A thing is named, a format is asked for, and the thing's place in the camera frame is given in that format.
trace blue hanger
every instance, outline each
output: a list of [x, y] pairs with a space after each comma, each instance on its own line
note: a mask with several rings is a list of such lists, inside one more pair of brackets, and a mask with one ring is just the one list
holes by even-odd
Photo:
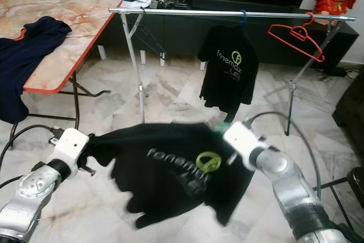
[[243, 25], [245, 22], [246, 22], [246, 20], [248, 19], [248, 16], [246, 15], [246, 11], [245, 10], [240, 10], [242, 13], [244, 13], [244, 19], [243, 20], [241, 20], [240, 22], [239, 22], [239, 24], [240, 25]]

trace green logo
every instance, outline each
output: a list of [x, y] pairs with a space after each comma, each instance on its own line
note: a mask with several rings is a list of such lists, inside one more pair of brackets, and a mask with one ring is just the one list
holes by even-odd
[[241, 63], [241, 55], [240, 55], [239, 52], [233, 51], [233, 53], [231, 54], [231, 58], [233, 59], [233, 62], [236, 65], [240, 65], [240, 63]]
[[196, 159], [197, 167], [205, 173], [218, 170], [220, 164], [221, 157], [213, 152], [203, 152]]

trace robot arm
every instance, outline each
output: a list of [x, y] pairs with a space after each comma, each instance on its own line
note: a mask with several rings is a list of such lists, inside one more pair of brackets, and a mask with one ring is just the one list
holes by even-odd
[[241, 154], [246, 168], [260, 170], [270, 179], [275, 197], [298, 243], [347, 243], [329, 220], [301, 170], [287, 154], [271, 150], [241, 122], [226, 131], [224, 140]]
[[0, 243], [29, 242], [52, 193], [77, 174], [77, 161], [88, 140], [78, 130], [66, 129], [56, 140], [49, 163], [20, 178], [13, 198], [0, 211]]

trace marble table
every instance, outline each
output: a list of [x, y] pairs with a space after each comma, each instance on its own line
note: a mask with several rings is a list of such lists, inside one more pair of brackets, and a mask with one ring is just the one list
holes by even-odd
[[120, 4], [121, 0], [0, 0], [0, 37], [15, 39], [24, 24], [46, 15], [72, 29], [63, 44], [42, 60], [23, 90], [59, 92], [114, 15], [107, 8]]

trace navy blue shirt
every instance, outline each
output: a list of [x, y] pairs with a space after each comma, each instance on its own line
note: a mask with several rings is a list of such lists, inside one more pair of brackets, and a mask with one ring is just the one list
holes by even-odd
[[52, 17], [42, 17], [24, 28], [21, 38], [0, 38], [0, 120], [9, 123], [28, 116], [28, 108], [20, 99], [24, 84], [42, 59], [72, 31]]

